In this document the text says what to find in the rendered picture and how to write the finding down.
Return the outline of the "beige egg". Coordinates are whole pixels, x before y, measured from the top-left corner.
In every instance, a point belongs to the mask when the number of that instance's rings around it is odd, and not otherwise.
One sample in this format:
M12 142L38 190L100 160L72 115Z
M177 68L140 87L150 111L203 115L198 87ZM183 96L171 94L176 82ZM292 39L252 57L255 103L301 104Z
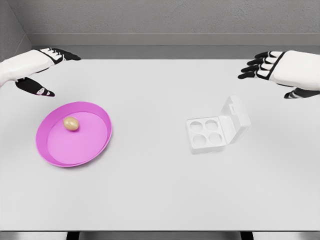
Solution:
M80 123L76 118L68 116L63 119L63 126L68 131L77 131Z

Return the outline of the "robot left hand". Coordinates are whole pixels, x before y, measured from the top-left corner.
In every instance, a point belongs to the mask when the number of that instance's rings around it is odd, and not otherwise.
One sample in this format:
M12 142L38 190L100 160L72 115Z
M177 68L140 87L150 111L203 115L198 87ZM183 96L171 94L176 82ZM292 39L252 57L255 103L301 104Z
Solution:
M8 82L36 96L54 97L55 93L30 76L44 72L63 61L79 61L81 57L56 47L32 49L0 62L0 88Z

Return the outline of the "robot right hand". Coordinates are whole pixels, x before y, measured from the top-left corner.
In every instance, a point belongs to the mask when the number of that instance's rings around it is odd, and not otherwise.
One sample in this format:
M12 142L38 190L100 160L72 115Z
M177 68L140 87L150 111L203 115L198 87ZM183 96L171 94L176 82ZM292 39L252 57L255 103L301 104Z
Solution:
M320 95L320 54L288 51L265 51L255 55L241 69L240 80L258 78L291 87L285 99L305 99Z

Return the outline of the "pink round plate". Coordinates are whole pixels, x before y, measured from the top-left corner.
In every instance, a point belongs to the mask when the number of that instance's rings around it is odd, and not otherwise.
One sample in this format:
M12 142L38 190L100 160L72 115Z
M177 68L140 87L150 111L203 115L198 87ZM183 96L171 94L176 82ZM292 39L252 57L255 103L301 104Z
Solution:
M76 131L63 126L63 119L79 121ZM99 105L77 101L62 105L50 112L40 123L35 145L39 155L58 167L86 164L104 151L112 137L112 121Z

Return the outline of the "white egg box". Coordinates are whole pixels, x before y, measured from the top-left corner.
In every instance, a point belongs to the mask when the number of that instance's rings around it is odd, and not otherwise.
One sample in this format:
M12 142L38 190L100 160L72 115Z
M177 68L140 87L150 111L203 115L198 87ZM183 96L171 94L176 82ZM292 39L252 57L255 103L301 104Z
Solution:
M251 126L251 120L242 100L231 95L219 115L188 119L186 132L192 154L223 151L236 143Z

